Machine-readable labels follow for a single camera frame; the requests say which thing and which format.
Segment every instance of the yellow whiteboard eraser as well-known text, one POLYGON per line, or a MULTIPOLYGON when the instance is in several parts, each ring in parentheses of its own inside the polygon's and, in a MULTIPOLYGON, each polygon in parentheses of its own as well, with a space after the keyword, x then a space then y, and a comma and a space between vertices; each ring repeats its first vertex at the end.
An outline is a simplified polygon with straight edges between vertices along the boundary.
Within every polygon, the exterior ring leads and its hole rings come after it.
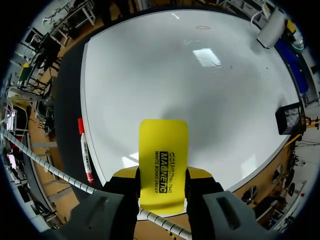
POLYGON ((188 126, 183 120, 146 119, 139 129, 140 206, 156 214, 184 209, 188 126))

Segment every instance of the whiteboard marker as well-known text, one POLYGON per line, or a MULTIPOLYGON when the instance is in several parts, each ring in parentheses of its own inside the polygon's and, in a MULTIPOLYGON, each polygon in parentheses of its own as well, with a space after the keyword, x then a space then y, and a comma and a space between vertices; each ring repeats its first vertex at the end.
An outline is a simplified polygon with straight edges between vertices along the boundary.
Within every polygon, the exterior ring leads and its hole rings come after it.
POLYGON ((83 158, 86 178, 88 179, 89 183, 93 183, 94 177, 92 176, 92 170, 91 170, 90 161, 89 161, 88 144, 87 144, 85 127, 84 127, 84 122, 82 117, 78 118, 78 127, 79 127, 79 133, 81 134, 81 150, 82 150, 82 158, 83 158))

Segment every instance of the red marker cap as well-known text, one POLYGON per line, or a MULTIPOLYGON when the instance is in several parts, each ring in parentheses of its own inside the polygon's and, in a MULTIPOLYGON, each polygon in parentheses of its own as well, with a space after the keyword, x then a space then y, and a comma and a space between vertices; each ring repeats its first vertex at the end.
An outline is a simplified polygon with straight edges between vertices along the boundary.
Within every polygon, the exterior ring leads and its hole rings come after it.
POLYGON ((86 178, 88 179, 89 183, 93 183, 94 182, 94 177, 92 176, 91 173, 86 173, 86 178))
POLYGON ((84 121, 82 120, 82 117, 78 118, 78 128, 80 134, 85 133, 84 121))

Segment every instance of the black mesh basket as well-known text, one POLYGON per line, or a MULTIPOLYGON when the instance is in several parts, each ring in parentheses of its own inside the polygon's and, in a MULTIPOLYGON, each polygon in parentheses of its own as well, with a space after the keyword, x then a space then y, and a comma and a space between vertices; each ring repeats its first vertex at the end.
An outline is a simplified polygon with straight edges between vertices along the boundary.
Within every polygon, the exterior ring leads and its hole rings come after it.
POLYGON ((280 107, 275 118, 280 135, 303 134, 306 131, 304 108, 300 102, 280 107))

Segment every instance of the white cable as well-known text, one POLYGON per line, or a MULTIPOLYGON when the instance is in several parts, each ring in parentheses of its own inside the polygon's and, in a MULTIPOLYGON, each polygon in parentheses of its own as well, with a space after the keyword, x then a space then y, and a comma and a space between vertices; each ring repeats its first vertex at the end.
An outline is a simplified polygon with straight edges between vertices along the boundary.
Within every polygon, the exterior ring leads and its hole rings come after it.
POLYGON ((59 178, 65 180, 69 184, 75 186, 78 189, 81 189, 88 194, 93 194, 95 192, 95 189, 93 187, 90 187, 78 180, 75 180, 73 177, 70 177, 69 175, 65 174, 64 172, 60 171, 59 169, 55 168, 51 164, 49 164, 47 161, 41 159, 39 156, 37 156, 33 151, 28 149, 25 145, 23 145, 18 139, 16 139, 11 133, 9 133, 3 126, 0 125, 0 133, 8 139, 10 142, 12 142, 14 145, 16 145, 24 154, 26 154, 28 157, 30 157, 33 161, 38 163, 40 166, 47 169, 49 172, 53 173, 54 175, 58 176, 59 178))
POLYGON ((261 8, 262 8, 263 15, 268 20, 269 19, 269 14, 267 13, 267 10, 265 8, 265 3, 264 2, 261 4, 261 8))
MULTIPOLYGON (((9 133, 3 126, 0 125, 0 134, 16 145, 24 154, 26 154, 29 158, 33 161, 38 163, 43 168, 47 169, 49 172, 53 173, 54 175, 58 176, 59 178, 65 180, 69 184, 85 191, 88 194, 93 194, 96 190, 93 187, 90 187, 74 178, 70 177, 69 175, 65 174, 63 171, 52 166, 47 161, 41 159, 37 156, 33 151, 28 149, 25 145, 23 145, 18 139, 16 139, 11 133, 9 133)), ((192 234, 190 231, 184 229, 182 226, 176 225, 173 222, 164 219, 161 216, 158 216, 148 210, 143 208, 139 209, 139 215, 143 216, 144 218, 148 219, 149 221, 161 226, 162 228, 171 231, 172 233, 180 236, 183 239, 191 240, 192 234)))
POLYGON ((251 28, 251 30, 255 33, 255 30, 254 30, 254 28, 253 28, 253 21, 254 21, 254 18, 257 16, 257 15, 259 15, 259 14, 261 14, 263 11, 261 10, 261 11, 258 11, 258 12, 256 12, 252 17, 251 17, 251 20, 250 20, 250 28, 251 28))
POLYGON ((149 221, 159 225, 160 227, 173 232, 174 234, 180 236, 183 239, 187 239, 190 240, 192 239, 192 235, 191 232, 184 229, 182 226, 176 225, 173 222, 158 216, 148 210, 145 210, 143 208, 139 209, 139 215, 141 215, 142 217, 148 219, 149 221))

